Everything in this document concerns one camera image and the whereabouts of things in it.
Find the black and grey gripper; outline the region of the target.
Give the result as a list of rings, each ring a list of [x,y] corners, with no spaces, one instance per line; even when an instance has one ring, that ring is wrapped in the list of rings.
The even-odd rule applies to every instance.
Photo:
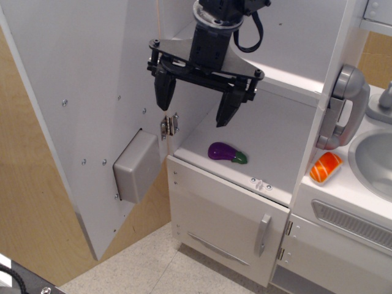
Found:
[[[149,42],[152,53],[147,69],[155,78],[156,102],[161,110],[168,110],[177,80],[223,93],[216,127],[226,126],[242,102],[254,99],[264,73],[229,48],[230,37],[196,25],[191,39]]]

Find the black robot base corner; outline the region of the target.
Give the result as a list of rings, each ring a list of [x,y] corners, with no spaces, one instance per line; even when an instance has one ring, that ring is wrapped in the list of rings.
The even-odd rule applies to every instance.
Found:
[[[19,263],[1,254],[1,293],[64,293]]]

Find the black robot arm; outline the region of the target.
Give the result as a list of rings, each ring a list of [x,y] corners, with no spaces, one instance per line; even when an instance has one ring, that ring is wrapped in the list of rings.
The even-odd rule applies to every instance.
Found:
[[[263,25],[257,11],[270,1],[195,1],[194,35],[186,40],[153,39],[147,69],[154,76],[156,103],[168,110],[176,81],[182,80],[222,93],[216,115],[218,127],[226,126],[242,103],[253,100],[264,72],[241,59],[229,47],[233,41],[243,53],[256,51],[239,44],[239,28],[244,17],[252,17],[260,38]]]

